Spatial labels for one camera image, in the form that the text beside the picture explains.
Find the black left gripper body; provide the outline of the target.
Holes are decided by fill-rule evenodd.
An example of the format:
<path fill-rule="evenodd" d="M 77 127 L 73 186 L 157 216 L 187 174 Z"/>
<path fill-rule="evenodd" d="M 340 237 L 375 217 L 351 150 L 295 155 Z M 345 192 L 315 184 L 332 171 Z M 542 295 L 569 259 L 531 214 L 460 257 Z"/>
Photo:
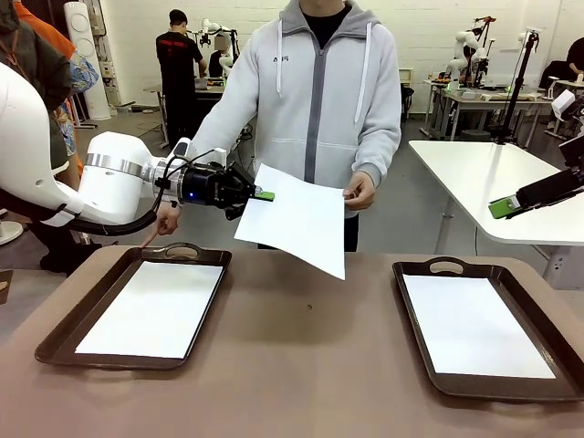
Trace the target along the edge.
<path fill-rule="evenodd" d="M 228 173 L 224 168 L 189 167 L 180 176 L 180 203 L 227 206 L 224 193 L 227 180 Z"/>

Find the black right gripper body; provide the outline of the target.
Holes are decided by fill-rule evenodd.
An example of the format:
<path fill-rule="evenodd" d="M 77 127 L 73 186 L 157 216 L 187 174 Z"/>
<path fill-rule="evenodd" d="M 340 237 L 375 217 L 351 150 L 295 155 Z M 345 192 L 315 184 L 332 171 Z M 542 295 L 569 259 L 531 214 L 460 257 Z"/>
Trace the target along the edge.
<path fill-rule="evenodd" d="M 559 145 L 560 153 L 568 168 L 582 168 L 584 157 L 584 136 L 580 135 Z"/>

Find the person's right hand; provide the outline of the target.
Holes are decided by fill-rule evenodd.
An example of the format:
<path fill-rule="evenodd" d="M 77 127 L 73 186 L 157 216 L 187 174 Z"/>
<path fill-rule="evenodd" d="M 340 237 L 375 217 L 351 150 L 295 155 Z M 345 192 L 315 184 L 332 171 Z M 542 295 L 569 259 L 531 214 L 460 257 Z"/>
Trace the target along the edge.
<path fill-rule="evenodd" d="M 179 204 L 162 202 L 151 232 L 141 244 L 141 248 L 147 247 L 158 236 L 172 235 L 178 227 L 181 213 L 182 207 Z"/>

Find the person's left hand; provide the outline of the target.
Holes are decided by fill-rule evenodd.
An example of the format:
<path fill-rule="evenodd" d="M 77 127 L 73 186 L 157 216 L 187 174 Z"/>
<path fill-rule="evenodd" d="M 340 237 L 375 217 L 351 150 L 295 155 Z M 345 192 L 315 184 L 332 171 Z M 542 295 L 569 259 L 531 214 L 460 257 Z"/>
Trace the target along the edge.
<path fill-rule="evenodd" d="M 351 211 L 362 211 L 372 206 L 376 188 L 365 172 L 355 172 L 343 190 L 345 206 Z"/>

